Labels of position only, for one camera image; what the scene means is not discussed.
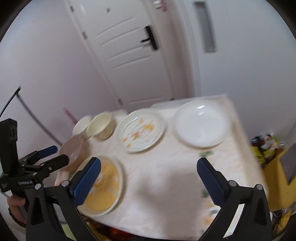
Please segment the left hand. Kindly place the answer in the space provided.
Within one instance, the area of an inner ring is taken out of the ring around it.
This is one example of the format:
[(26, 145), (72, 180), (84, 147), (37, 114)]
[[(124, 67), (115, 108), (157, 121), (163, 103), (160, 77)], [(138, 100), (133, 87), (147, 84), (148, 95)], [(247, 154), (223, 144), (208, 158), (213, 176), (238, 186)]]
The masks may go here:
[(26, 219), (19, 207), (23, 207), (26, 204), (26, 200), (16, 195), (12, 195), (7, 199), (7, 203), (9, 206), (10, 215), (13, 220), (20, 223), (21, 225), (25, 225)]

